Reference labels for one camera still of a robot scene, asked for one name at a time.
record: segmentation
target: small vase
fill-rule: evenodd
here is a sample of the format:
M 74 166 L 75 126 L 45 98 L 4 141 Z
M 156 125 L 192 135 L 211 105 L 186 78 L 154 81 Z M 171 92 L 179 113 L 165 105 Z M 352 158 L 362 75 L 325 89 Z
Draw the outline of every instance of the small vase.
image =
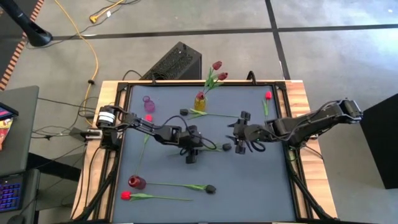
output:
M 198 99 L 197 97 L 195 97 L 195 103 L 193 105 L 193 109 L 205 112 L 206 98 L 201 100 L 201 99 Z
M 144 102 L 144 109 L 147 113 L 153 113 L 155 111 L 155 103 L 150 100 L 149 96 L 144 96 L 142 98 Z
M 137 175 L 132 175 L 129 178 L 129 186 L 135 189 L 139 189 L 142 190 L 145 188 L 145 186 L 147 185 L 147 182 L 142 178 L 139 177 Z

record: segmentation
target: desk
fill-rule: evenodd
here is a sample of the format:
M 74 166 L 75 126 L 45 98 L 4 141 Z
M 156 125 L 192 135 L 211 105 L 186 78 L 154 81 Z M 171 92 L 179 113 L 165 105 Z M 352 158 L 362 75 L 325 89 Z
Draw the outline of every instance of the desk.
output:
M 126 83 L 135 83 L 137 85 L 139 84 L 144 84 L 144 83 L 150 83 L 150 81 L 125 81 Z M 203 83 L 203 80 L 189 80 L 189 81 L 175 81 L 175 80 L 169 80 L 169 81 L 158 81 L 159 83 Z M 251 82 L 249 80 L 229 80 L 228 82 Z M 276 82 L 276 81 L 258 81 L 258 82 Z M 98 105 L 97 105 L 97 112 L 101 106 L 108 105 L 112 102 L 114 102 L 114 99 L 116 97 L 116 92 L 118 89 L 118 83 L 119 81 L 107 81 L 103 82 L 102 88 L 101 88 L 101 93 L 99 94 L 99 100 L 98 100 Z M 300 116 L 302 114 L 310 112 L 310 108 L 308 105 L 307 101 L 307 96 L 305 94 L 305 89 L 302 81 L 286 81 L 285 82 L 286 90 L 287 90 L 287 96 L 289 98 L 289 106 L 290 110 L 292 112 L 292 116 Z M 120 103 L 124 103 L 125 94 L 122 92 L 121 93 L 121 100 Z M 282 109 L 282 115 L 286 115 L 286 110 L 284 109 L 284 101 L 283 97 L 279 97 L 281 109 Z M 85 157 L 85 168 L 84 168 L 84 180 L 83 180 L 83 187 L 80 188 L 80 183 L 82 179 L 80 178 L 80 183 L 79 183 L 79 188 L 76 192 L 76 198 L 75 198 L 75 203 L 73 208 L 77 206 L 76 214 L 73 218 L 79 216 L 79 214 L 82 212 L 84 204 L 85 204 L 85 196 L 88 194 L 88 202 L 92 199 L 94 194 L 98 190 L 98 183 L 101 175 L 101 168 L 103 166 L 103 161 L 104 161 L 104 151 L 99 151 L 96 155 L 96 157 L 93 159 L 93 166 L 91 169 L 91 178 L 90 178 L 90 188 L 87 189 L 86 183 L 88 182 L 88 169 L 89 169 L 89 164 L 93 158 L 93 154 L 97 147 L 99 146 L 100 141 L 90 141 L 88 143 L 87 147 L 87 152 L 86 152 L 86 157 Z M 317 141 L 309 141 L 308 146 L 314 148 L 318 152 L 320 152 L 319 145 Z M 309 191 L 312 193 L 312 195 L 315 197 L 317 202 L 323 207 L 323 209 L 329 213 L 331 216 L 336 217 L 336 211 L 335 211 L 335 206 L 333 203 L 333 199 L 331 196 L 330 192 L 330 187 L 328 184 L 328 179 L 326 176 L 326 171 L 325 171 L 325 166 L 323 165 L 323 161 L 313 153 L 309 151 L 302 150 L 301 153 L 302 156 L 302 166 L 303 166 L 303 172 L 305 174 L 305 180 L 307 182 L 307 186 Z M 112 162 L 108 164 L 108 171 L 110 170 L 112 165 Z M 81 199 L 78 203 L 78 196 L 79 194 L 82 194 Z M 108 202 L 108 194 L 109 194 L 109 189 L 104 193 L 102 203 L 101 203 L 101 208 L 99 210 L 99 218 L 103 218 L 105 215 L 105 209 L 106 209 L 106 204 Z M 299 210 L 300 210 L 300 215 L 301 217 L 305 218 L 307 217 L 306 211 L 305 211 L 305 205 L 303 202 L 303 197 L 301 193 L 299 192 L 299 189 L 297 189 L 297 200 L 298 200 L 298 205 L 299 205 Z

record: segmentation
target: red flower head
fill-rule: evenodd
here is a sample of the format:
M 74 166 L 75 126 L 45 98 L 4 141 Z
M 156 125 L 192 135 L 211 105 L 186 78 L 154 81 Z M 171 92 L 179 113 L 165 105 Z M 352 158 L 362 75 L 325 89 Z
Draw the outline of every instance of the red flower head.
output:
M 218 80 L 223 81 L 224 79 L 228 78 L 228 72 L 223 72 L 217 75 Z
M 120 195 L 120 198 L 122 200 L 130 200 L 131 199 L 131 195 L 132 195 L 132 193 L 130 191 L 126 190 L 126 191 L 122 192 L 122 194 Z
M 271 98 L 272 98 L 272 93 L 271 93 L 271 91 L 268 91 L 266 93 L 266 100 L 270 100 Z
M 199 100 L 204 100 L 205 99 L 205 93 L 202 91 L 199 91 L 199 93 L 197 94 L 197 98 Z
M 145 120 L 152 122 L 154 119 L 153 119 L 152 115 L 147 114 L 147 115 L 145 115 Z
M 221 61 L 215 62 L 213 64 L 213 69 L 217 71 L 221 68 L 222 65 L 223 65 L 223 63 Z

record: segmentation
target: floor tile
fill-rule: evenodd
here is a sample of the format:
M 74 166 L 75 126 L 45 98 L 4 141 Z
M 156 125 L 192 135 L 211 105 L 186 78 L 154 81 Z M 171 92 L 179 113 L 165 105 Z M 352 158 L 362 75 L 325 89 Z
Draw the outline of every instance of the floor tile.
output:
M 90 96 L 98 96 L 104 80 L 120 80 L 127 70 L 145 74 L 178 41 L 202 53 L 203 76 L 217 60 L 223 61 L 223 72 L 230 79 L 245 79 L 252 70 L 257 79 L 280 80 L 279 61 L 271 34 L 200 35 L 182 37 L 153 37 L 131 39 L 91 40 L 99 60 L 97 85 Z M 95 70 L 90 48 L 81 40 L 70 40 L 46 49 L 25 49 L 12 74 L 7 89 L 38 85 L 39 96 L 52 100 L 80 104 L 87 80 Z M 127 79 L 139 77 L 130 73 Z M 95 107 L 96 100 L 88 103 Z M 37 105 L 35 129 L 48 125 L 69 127 L 78 108 L 40 100 Z M 76 123 L 84 129 L 82 118 Z M 57 137 L 51 141 L 33 139 L 30 151 L 49 158 L 60 156 L 81 142 L 72 137 Z
M 397 24 L 394 0 L 272 0 L 278 27 Z
M 304 80 L 312 110 L 349 98 L 362 110 L 398 92 L 398 30 L 281 34 L 292 79 Z M 360 125 L 339 124 L 320 137 L 338 216 L 391 223 L 398 190 L 385 190 Z
M 59 2 L 80 30 L 92 25 L 88 19 L 89 15 L 110 4 L 104 0 L 59 0 Z M 53 35 L 76 33 L 54 1 L 45 1 L 37 22 Z M 123 6 L 106 22 L 90 28 L 85 34 L 253 27 L 270 27 L 263 0 L 145 0 Z

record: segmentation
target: black block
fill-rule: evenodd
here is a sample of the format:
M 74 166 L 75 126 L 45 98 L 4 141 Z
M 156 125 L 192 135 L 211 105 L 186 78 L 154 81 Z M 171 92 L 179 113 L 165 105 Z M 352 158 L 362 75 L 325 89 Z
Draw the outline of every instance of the black block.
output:
M 361 127 L 384 187 L 398 188 L 398 94 L 365 110 Z
M 167 52 L 141 80 L 201 80 L 201 53 L 182 42 Z

